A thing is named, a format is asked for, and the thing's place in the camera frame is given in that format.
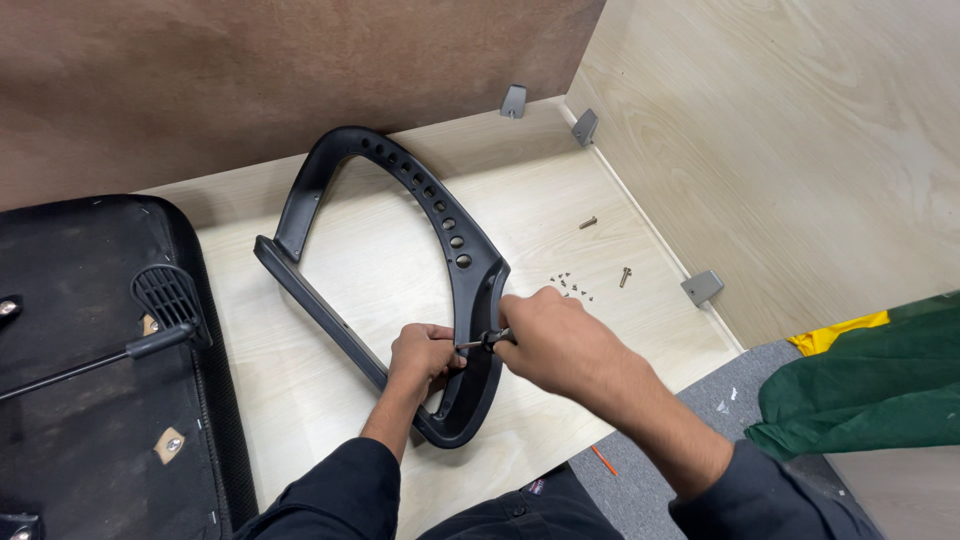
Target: green cloth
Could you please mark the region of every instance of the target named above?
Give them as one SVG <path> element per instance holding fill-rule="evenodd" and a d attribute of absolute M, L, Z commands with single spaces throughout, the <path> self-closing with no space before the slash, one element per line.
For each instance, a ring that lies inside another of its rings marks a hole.
<path fill-rule="evenodd" d="M 889 313 L 777 370 L 747 438 L 781 460 L 960 444 L 960 294 Z"/>

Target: screwdriver handle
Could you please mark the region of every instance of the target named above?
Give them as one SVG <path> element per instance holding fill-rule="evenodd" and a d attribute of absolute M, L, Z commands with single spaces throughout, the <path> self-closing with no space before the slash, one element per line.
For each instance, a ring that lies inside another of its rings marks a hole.
<path fill-rule="evenodd" d="M 488 353 L 493 352 L 493 344 L 497 341 L 509 341 L 516 345 L 514 329 L 504 329 L 501 331 L 485 331 L 480 335 L 480 341 L 483 342 L 483 348 Z"/>

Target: black fabric seat cushion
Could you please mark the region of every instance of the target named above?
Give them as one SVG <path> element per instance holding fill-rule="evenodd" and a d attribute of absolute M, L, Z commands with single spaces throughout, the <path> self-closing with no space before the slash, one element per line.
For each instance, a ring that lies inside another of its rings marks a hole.
<path fill-rule="evenodd" d="M 149 264 L 196 282 L 213 346 L 124 359 L 0 403 L 0 513 L 37 513 L 50 539 L 229 538 L 257 512 L 203 255 L 156 197 L 110 195 L 0 212 L 0 388 L 107 355 L 143 334 L 130 281 Z M 164 465 L 154 445 L 182 433 Z"/>

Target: gray carpet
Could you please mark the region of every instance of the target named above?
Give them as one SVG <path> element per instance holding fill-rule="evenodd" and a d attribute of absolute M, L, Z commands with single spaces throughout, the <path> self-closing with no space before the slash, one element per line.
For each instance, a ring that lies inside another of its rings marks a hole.
<path fill-rule="evenodd" d="M 800 356 L 797 348 L 786 341 L 754 347 L 693 383 L 678 397 L 731 441 L 742 439 L 744 428 L 760 420 L 756 405 L 760 386 L 779 367 Z M 731 399 L 734 388 L 736 398 Z M 721 409 L 728 413 L 717 410 L 721 403 Z M 596 446 L 619 476 L 611 474 L 591 449 L 572 457 L 570 465 L 613 526 L 628 540 L 685 538 L 666 511 L 667 503 L 676 494 L 633 441 L 616 432 Z M 821 455 L 802 455 L 787 463 L 787 470 L 822 493 L 852 503 L 851 508 L 863 515 Z"/>

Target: long screw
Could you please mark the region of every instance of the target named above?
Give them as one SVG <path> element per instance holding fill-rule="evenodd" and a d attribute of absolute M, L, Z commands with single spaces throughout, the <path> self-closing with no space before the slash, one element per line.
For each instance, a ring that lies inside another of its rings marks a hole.
<path fill-rule="evenodd" d="M 623 288 L 623 283 L 627 282 L 627 276 L 632 276 L 634 271 L 626 266 L 623 267 L 623 278 L 620 279 L 620 288 Z"/>

